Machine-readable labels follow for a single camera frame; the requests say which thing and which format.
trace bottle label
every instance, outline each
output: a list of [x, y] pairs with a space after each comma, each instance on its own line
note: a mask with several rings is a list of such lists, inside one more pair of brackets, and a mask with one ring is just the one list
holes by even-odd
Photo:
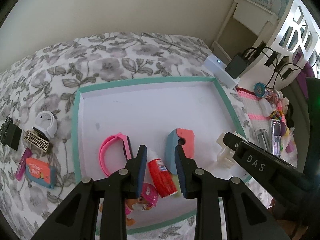
[[156, 160], [159, 171], [167, 171], [167, 168], [164, 166], [161, 160]]

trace white watch strap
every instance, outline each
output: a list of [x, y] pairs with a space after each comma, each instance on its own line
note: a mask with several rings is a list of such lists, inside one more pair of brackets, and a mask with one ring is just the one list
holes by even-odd
[[57, 131], [58, 123], [51, 112], [42, 111], [36, 116], [33, 127], [43, 132], [48, 139], [52, 139]]

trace pink helmet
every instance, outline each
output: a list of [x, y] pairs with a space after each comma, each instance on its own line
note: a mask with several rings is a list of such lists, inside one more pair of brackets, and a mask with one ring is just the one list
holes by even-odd
[[146, 182], [142, 185], [141, 196], [153, 206], [156, 206], [159, 198], [159, 194], [155, 186]]

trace purple lighter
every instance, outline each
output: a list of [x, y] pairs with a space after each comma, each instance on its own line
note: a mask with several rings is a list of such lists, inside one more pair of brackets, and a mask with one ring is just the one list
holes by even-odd
[[20, 160], [20, 163], [18, 165], [17, 172], [16, 172], [16, 178], [18, 181], [22, 179], [23, 173], [26, 171], [26, 158], [29, 158], [31, 156], [32, 156], [31, 150], [29, 148], [26, 148], [26, 150], [22, 155], [22, 158]]

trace floral bedsheet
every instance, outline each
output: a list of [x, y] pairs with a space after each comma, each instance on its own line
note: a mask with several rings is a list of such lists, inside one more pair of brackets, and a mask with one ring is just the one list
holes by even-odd
[[[155, 76], [210, 76], [202, 66], [211, 54], [206, 44], [193, 37], [139, 33], [105, 33], [78, 38], [41, 49], [16, 62], [0, 75], [0, 121], [10, 116], [21, 121], [18, 151], [0, 146], [0, 210], [21, 239], [30, 239], [75, 186], [71, 144], [71, 108], [79, 87], [114, 80]], [[254, 130], [235, 90], [223, 84], [249, 140]], [[40, 111], [51, 111], [58, 122], [53, 148], [43, 153], [22, 140]], [[57, 169], [54, 189], [47, 189], [25, 176], [15, 179], [26, 147], [33, 157]], [[249, 182], [265, 204], [266, 191]], [[129, 239], [193, 239], [195, 217]]]

